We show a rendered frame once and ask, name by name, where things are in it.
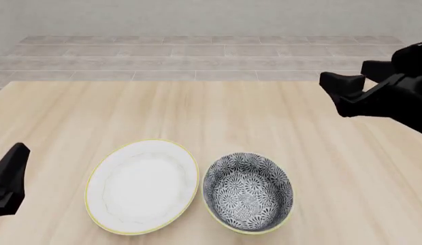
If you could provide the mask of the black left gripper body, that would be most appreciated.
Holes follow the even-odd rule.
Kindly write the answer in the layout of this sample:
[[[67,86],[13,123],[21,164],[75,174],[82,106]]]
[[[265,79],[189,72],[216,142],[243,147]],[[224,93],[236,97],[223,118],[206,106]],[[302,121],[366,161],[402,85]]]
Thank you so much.
[[[15,215],[25,198],[25,190],[22,187],[7,189],[0,186],[0,216]]]

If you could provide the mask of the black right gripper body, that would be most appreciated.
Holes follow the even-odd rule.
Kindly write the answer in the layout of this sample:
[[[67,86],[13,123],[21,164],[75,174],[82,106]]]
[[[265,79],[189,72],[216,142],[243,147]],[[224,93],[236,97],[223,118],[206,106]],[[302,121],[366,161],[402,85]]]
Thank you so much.
[[[334,95],[343,117],[422,118],[422,75],[396,73],[356,97]]]

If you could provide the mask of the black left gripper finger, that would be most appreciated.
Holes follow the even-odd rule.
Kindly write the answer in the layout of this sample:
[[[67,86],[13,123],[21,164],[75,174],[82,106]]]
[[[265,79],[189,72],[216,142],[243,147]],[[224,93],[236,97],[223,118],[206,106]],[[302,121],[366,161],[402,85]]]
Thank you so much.
[[[18,142],[0,160],[0,190],[24,191],[25,169],[30,152],[25,144]]]

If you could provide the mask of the white plate with yellow rim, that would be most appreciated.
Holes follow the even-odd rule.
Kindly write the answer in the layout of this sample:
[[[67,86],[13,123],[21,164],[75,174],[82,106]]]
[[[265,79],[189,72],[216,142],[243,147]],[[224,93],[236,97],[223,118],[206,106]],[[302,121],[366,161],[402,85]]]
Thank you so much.
[[[84,202],[97,226],[119,235],[142,235],[168,226],[194,200],[199,168],[193,155],[170,140],[126,144],[91,172]]]

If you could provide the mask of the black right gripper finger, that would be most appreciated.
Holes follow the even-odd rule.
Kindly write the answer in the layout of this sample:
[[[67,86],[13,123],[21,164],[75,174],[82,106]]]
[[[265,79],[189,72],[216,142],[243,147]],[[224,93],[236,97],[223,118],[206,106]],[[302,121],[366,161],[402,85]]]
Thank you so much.
[[[361,75],[367,79],[387,79],[395,74],[391,61],[364,61],[361,66]]]
[[[356,97],[362,94],[365,84],[364,75],[339,75],[332,72],[322,72],[319,85],[329,95]]]

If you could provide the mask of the black and white patterned bowl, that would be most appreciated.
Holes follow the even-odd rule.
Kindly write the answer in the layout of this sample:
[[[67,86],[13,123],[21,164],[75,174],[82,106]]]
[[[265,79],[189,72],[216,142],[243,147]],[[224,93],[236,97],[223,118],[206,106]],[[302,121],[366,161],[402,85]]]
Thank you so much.
[[[209,166],[201,195],[222,226],[240,234],[264,234],[289,218],[294,191],[277,164],[253,152],[227,154]]]

